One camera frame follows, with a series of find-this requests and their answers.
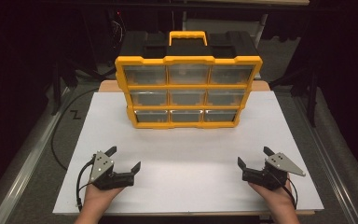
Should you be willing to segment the set of clear drawers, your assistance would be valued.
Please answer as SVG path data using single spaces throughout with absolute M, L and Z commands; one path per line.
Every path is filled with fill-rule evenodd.
M 244 64 L 126 65 L 124 75 L 139 123 L 232 122 L 253 70 Z

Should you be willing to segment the black metal stand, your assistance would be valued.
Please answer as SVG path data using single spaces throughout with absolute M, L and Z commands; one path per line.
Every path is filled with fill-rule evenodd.
M 67 58 L 59 59 L 52 66 L 52 115 L 56 115 L 62 105 L 62 82 L 69 88 L 77 86 L 75 66 L 73 62 Z
M 284 75 L 271 81 L 268 86 L 274 89 L 278 86 L 291 85 L 290 93 L 293 97 L 306 96 L 308 101 L 306 105 L 306 117 L 312 127 L 315 127 L 315 106 L 317 93 L 318 76 L 313 68 L 300 68 L 294 72 Z

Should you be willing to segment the person's left hand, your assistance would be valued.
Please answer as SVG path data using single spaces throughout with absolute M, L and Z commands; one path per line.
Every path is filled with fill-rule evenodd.
M 81 212 L 103 214 L 122 190 L 123 188 L 100 190 L 93 185 L 88 185 Z

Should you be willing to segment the person's right hand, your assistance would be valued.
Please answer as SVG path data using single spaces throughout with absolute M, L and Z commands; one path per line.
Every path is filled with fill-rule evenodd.
M 290 195 L 283 188 L 269 190 L 254 183 L 249 183 L 249 186 L 264 199 L 272 214 L 282 215 L 295 211 Z

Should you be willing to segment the yellow black organizer cabinet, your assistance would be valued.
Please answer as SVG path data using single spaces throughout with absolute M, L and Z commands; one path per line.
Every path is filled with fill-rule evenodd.
M 173 65 L 173 64 L 211 64 L 211 65 L 251 65 L 254 70 L 247 85 L 248 95 L 241 103 L 241 109 L 232 122 L 205 123 L 139 123 L 133 115 L 129 87 L 124 75 L 126 65 Z M 207 34 L 203 31 L 171 31 L 168 34 L 149 34 L 147 32 L 128 32 L 116 58 L 116 79 L 124 92 L 127 102 L 127 115 L 136 128 L 231 128 L 240 122 L 241 111 L 245 108 L 250 92 L 253 90 L 255 75 L 260 71 L 262 59 L 252 38 L 245 32 L 225 32 Z

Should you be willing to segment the aluminium floor rail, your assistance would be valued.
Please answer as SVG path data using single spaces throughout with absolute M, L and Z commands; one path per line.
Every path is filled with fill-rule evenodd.
M 55 112 L 44 113 L 41 121 L 38 121 L 32 129 L 31 138 L 26 139 L 20 150 L 23 160 L 14 159 L 17 166 L 10 164 L 9 170 L 5 172 L 4 178 L 9 187 L 5 190 L 5 197 L 0 201 L 0 224 L 7 224 L 44 153 L 49 138 L 63 115 L 63 107 L 69 104 L 73 94 L 73 88 L 63 89 L 59 94 L 62 104 Z
M 293 99 L 300 121 L 306 127 L 313 150 L 301 147 L 306 164 L 321 193 L 328 215 L 338 224 L 342 215 L 345 224 L 358 224 L 358 162 L 353 157 L 336 122 L 324 105 L 317 105 L 313 127 L 306 116 L 305 103 L 301 98 Z

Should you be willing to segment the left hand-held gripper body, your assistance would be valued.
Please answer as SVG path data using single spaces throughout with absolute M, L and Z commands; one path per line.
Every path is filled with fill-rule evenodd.
M 114 161 L 98 151 L 92 165 L 89 181 L 99 190 L 126 188 L 134 185 L 134 172 L 116 173 Z

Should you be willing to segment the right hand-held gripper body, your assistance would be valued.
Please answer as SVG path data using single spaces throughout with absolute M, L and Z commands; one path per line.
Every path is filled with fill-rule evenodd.
M 283 153 L 274 153 L 274 155 L 265 159 L 265 166 L 262 170 L 255 170 L 246 166 L 246 169 L 242 171 L 242 180 L 269 190 L 275 190 L 285 186 L 289 173 L 300 176 L 306 175 Z

